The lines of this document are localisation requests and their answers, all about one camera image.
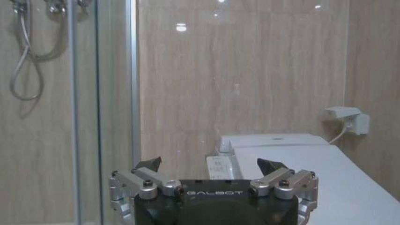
shower hose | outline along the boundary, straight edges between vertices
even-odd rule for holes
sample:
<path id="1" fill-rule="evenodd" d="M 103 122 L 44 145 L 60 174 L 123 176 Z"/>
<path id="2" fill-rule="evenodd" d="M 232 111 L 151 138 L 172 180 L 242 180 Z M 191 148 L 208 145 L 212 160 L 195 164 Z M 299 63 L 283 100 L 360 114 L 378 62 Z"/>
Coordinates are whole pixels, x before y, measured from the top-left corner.
<path id="1" fill-rule="evenodd" d="M 64 23 L 66 23 L 66 8 L 64 7 L 62 8 L 60 30 L 59 30 L 58 42 L 55 44 L 55 47 L 48 53 L 46 53 L 43 55 L 36 55 L 36 53 L 32 50 L 32 45 L 31 45 L 31 0 L 27 0 L 26 5 L 27 5 L 26 8 L 15 5 L 15 15 L 18 17 L 16 18 L 18 22 L 15 23 L 15 32 L 16 32 L 16 37 L 18 37 L 18 42 L 19 42 L 20 48 L 23 49 L 23 53 L 22 53 L 20 60 L 15 67 L 14 74 L 12 74 L 12 77 L 10 80 L 10 90 L 11 90 L 12 95 L 19 100 L 32 101 L 32 100 L 40 98 L 40 96 L 43 94 L 43 88 L 44 88 L 43 72 L 42 72 L 39 63 L 54 59 L 58 56 L 58 50 L 60 49 L 60 45 L 62 45 L 62 41 L 63 41 Z M 20 38 L 20 36 L 19 36 L 19 33 L 20 33 L 19 25 L 22 27 L 23 38 Z M 27 61 L 28 57 L 31 58 L 31 61 L 34 63 L 35 69 L 36 69 L 39 87 L 38 87 L 38 92 L 35 95 L 23 96 L 16 91 L 16 80 L 20 75 L 22 67 L 23 67 L 24 62 Z"/>

toilet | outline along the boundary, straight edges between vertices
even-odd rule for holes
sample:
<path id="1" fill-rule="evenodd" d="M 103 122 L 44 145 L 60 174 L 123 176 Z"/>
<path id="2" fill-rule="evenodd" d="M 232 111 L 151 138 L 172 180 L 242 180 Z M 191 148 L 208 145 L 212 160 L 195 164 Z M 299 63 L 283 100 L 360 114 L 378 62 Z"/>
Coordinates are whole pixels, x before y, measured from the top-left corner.
<path id="1" fill-rule="evenodd" d="M 311 134 L 223 136 L 218 155 L 207 157 L 212 180 L 263 177 L 258 158 L 282 162 L 296 172 L 315 171 L 319 206 L 310 225 L 399 224 L 400 202 L 354 164 L 342 150 Z"/>

white power cable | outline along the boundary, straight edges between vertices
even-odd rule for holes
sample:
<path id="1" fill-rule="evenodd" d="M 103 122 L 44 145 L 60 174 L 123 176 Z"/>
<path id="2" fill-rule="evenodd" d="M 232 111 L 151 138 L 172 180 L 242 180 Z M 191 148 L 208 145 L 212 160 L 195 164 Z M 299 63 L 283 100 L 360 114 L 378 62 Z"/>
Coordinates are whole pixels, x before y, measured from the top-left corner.
<path id="1" fill-rule="evenodd" d="M 352 124 L 350 122 L 344 122 L 343 124 L 343 129 L 340 134 L 332 139 L 332 141 L 330 141 L 330 144 L 332 144 L 334 142 L 338 141 L 338 139 L 346 134 L 346 132 L 348 131 L 348 129 L 351 128 Z"/>

shower faucet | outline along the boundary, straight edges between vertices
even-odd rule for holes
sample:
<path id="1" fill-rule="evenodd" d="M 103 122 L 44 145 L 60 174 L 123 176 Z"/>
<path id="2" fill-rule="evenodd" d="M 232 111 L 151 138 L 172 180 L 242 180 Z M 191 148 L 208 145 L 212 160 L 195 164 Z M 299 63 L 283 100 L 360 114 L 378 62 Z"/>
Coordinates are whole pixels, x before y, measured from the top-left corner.
<path id="1" fill-rule="evenodd" d="M 52 14 L 59 14 L 63 9 L 66 9 L 67 1 L 66 0 L 44 0 L 47 3 L 48 12 Z M 78 5 L 86 11 L 86 8 L 91 4 L 91 0 L 76 0 Z"/>

metal bracket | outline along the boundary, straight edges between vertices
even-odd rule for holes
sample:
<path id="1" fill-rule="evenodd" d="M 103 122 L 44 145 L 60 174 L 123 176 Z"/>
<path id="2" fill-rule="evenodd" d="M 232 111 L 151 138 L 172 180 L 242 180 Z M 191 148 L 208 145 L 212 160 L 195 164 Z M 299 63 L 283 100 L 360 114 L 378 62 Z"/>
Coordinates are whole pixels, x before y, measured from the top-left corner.
<path id="1" fill-rule="evenodd" d="M 250 193 L 256 197 L 264 197 L 270 194 L 270 190 L 280 180 L 287 179 L 292 172 L 287 168 L 280 168 L 266 177 L 250 182 Z"/>
<path id="2" fill-rule="evenodd" d="M 182 193 L 183 189 L 179 180 L 168 179 L 162 174 L 144 167 L 136 169 L 135 174 L 146 180 L 152 180 L 162 189 L 164 195 L 178 196 Z"/>
<path id="3" fill-rule="evenodd" d="M 167 196 L 176 196 L 183 192 L 179 180 L 171 180 L 146 167 L 128 171 L 115 171 L 110 178 L 111 207 L 120 214 L 123 224 L 134 224 L 135 196 L 144 200 L 158 197 L 159 190 Z"/>
<path id="4" fill-rule="evenodd" d="M 302 170 L 287 180 L 275 184 L 275 196 L 288 200 L 294 196 L 302 198 L 299 203 L 299 225 L 308 223 L 311 212 L 318 207 L 319 200 L 319 178 L 315 172 Z"/>

